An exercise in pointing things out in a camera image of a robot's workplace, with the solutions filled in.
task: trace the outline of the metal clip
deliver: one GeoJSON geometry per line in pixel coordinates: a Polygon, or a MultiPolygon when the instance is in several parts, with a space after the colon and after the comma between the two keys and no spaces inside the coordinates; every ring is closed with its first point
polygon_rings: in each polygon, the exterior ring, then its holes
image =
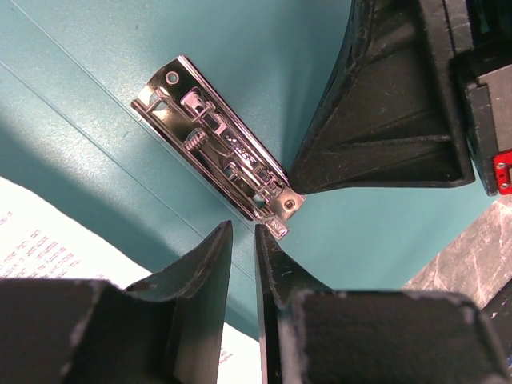
{"type": "Polygon", "coordinates": [[[188,58],[161,68],[131,106],[247,219],[288,232],[306,197],[188,58]]]}

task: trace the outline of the white paper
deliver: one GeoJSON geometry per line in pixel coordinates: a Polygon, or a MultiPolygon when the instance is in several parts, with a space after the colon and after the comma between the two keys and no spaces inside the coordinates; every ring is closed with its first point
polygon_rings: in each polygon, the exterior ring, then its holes
{"type": "MultiPolygon", "coordinates": [[[[0,278],[105,278],[124,288],[149,274],[36,194],[0,178],[0,278]]],[[[224,324],[218,383],[256,384],[261,376],[259,344],[224,324]]]]}

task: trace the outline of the marble floor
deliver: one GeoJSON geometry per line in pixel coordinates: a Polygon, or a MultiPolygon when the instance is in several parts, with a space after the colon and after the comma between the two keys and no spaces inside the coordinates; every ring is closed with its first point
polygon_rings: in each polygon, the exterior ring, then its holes
{"type": "Polygon", "coordinates": [[[511,277],[512,196],[503,196],[404,288],[460,292],[482,308],[511,277]]]}

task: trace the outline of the teal surface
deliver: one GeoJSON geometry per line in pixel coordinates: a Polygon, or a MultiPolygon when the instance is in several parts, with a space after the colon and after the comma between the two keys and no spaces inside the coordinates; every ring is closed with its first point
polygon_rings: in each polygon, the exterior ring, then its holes
{"type": "MultiPolygon", "coordinates": [[[[287,167],[349,8],[343,0],[0,0],[0,174],[151,270],[232,220],[228,321],[254,335],[253,225],[137,120],[130,100],[186,54],[287,167]]],[[[330,286],[398,288],[490,201],[478,183],[312,195],[282,246],[330,286]]]]}

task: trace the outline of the red component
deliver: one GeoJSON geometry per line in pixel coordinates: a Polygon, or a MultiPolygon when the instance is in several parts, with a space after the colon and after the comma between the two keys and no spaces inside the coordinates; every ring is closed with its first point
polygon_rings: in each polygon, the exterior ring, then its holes
{"type": "Polygon", "coordinates": [[[512,150],[494,157],[494,175],[500,194],[512,194],[510,169],[512,169],[512,150]]]}

